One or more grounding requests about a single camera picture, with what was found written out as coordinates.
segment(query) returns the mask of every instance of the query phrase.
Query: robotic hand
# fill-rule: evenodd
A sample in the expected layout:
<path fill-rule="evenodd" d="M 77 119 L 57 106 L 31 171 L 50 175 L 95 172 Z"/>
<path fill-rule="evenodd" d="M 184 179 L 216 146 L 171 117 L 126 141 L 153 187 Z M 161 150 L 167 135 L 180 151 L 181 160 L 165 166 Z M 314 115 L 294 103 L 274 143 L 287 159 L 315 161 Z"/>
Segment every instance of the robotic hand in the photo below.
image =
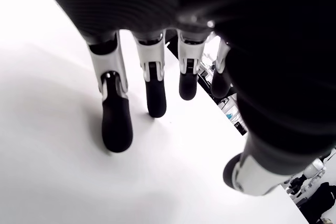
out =
<path fill-rule="evenodd" d="M 120 29 L 134 34 L 155 118 L 166 111 L 165 30 L 178 31 L 185 100 L 195 95 L 210 32 L 229 43 L 229 52 L 219 50 L 211 90 L 223 97 L 232 83 L 250 133 L 243 153 L 224 169 L 230 187 L 264 195 L 335 145 L 336 0 L 56 1 L 88 44 L 110 151 L 125 151 L 133 137 Z M 318 113 L 309 111 L 312 100 L 320 105 Z"/>
<path fill-rule="evenodd" d="M 324 163 L 319 158 L 315 159 L 313 163 L 304 169 L 301 177 L 296 177 L 290 182 L 289 187 L 286 188 L 286 192 L 290 194 L 292 198 L 294 198 L 298 192 L 300 192 L 298 197 L 301 196 L 312 187 L 316 180 L 320 179 L 325 174 L 326 169 Z M 311 179 L 311 181 L 306 186 L 303 186 L 303 183 L 307 179 Z"/>

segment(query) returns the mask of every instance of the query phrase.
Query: black rubber fingertip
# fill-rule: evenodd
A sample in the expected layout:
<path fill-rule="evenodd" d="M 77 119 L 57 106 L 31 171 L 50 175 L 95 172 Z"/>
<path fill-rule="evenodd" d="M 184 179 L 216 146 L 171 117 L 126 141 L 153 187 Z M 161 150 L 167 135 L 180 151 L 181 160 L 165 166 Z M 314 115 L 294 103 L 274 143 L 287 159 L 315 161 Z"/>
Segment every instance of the black rubber fingertip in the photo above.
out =
<path fill-rule="evenodd" d="M 223 180 L 225 184 L 232 189 L 234 189 L 233 182 L 232 182 L 232 172 L 233 169 L 235 168 L 235 165 L 239 162 L 240 160 L 241 153 L 238 155 L 234 156 L 225 166 L 224 171 L 223 171 Z"/>
<path fill-rule="evenodd" d="M 102 82 L 106 81 L 107 98 L 102 103 L 102 138 L 108 150 L 123 152 L 131 146 L 133 140 L 129 102 L 117 92 L 119 74 L 110 71 L 108 78 L 104 79 L 104 76 L 105 74 L 102 75 Z"/>
<path fill-rule="evenodd" d="M 215 69 L 211 83 L 211 94 L 218 99 L 224 98 L 228 94 L 230 87 L 231 83 L 226 68 L 223 73 L 218 73 L 217 69 Z"/>
<path fill-rule="evenodd" d="M 102 138 L 112 152 L 124 152 L 132 144 L 133 129 L 129 102 L 119 98 L 114 103 L 103 102 Z"/>
<path fill-rule="evenodd" d="M 179 84 L 180 97 L 183 100 L 189 101 L 193 99 L 197 91 L 197 75 L 192 73 L 180 73 Z"/>
<path fill-rule="evenodd" d="M 146 83 L 147 108 L 153 118 L 162 117 L 167 110 L 164 80 L 151 80 Z"/>

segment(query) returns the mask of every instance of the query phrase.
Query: white object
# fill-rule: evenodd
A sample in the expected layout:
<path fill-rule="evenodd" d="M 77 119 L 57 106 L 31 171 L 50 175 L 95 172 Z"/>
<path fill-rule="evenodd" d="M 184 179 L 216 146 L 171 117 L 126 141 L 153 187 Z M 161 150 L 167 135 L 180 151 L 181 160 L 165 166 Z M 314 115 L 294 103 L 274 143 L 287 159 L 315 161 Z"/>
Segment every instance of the white object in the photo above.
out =
<path fill-rule="evenodd" d="M 319 158 L 317 158 L 313 161 L 313 163 L 307 166 L 306 169 L 304 169 L 303 174 L 305 175 L 307 179 L 313 178 L 323 168 L 324 168 L 324 163 Z"/>
<path fill-rule="evenodd" d="M 164 42 L 165 42 L 165 33 L 163 31 L 162 39 L 155 45 L 142 45 L 136 39 L 140 65 L 143 70 L 143 77 L 145 81 L 150 81 L 149 73 L 149 62 L 155 62 L 156 64 L 156 75 L 158 81 L 162 81 L 164 77 Z"/>
<path fill-rule="evenodd" d="M 279 185 L 291 177 L 291 175 L 278 175 L 267 171 L 252 156 L 248 156 L 242 166 L 238 162 L 232 176 L 236 178 L 233 179 L 236 190 L 253 196 L 264 195 L 274 189 L 274 185 Z"/>
<path fill-rule="evenodd" d="M 134 140 L 111 154 L 90 54 L 70 20 L 54 0 L 0 2 L 0 223 L 307 224 L 280 187 L 251 197 L 224 184 L 245 140 L 200 87 L 180 98 L 167 49 L 167 113 L 154 120 L 135 41 L 121 31 Z"/>

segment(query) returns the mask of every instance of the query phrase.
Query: white tabletop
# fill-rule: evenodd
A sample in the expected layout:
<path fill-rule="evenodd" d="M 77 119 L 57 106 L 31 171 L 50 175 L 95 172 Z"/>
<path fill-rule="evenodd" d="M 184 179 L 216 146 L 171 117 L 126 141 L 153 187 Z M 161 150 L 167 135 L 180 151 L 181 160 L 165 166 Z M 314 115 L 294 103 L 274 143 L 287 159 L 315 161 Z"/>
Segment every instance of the white tabletop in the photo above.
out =
<path fill-rule="evenodd" d="M 281 187 L 251 197 L 224 184 L 245 139 L 200 86 L 192 101 L 180 98 L 168 50 L 167 113 L 154 120 L 135 42 L 121 32 L 134 139 L 109 153 L 72 23 L 53 0 L 0 2 L 0 223 L 307 223 Z"/>

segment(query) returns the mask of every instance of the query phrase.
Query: white plastic finger segment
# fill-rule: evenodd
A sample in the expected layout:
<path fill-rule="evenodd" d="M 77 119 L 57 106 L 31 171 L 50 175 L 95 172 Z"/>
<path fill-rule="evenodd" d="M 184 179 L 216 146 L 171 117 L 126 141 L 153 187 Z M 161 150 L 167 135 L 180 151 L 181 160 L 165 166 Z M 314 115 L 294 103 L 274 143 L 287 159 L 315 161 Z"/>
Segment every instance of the white plastic finger segment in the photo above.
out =
<path fill-rule="evenodd" d="M 141 40 L 136 36 L 135 42 L 138 48 L 140 65 L 143 70 L 143 77 L 145 81 L 151 80 L 150 63 L 156 64 L 156 76 L 158 81 L 164 78 L 164 37 L 165 31 L 162 31 L 158 38 L 150 40 Z"/>

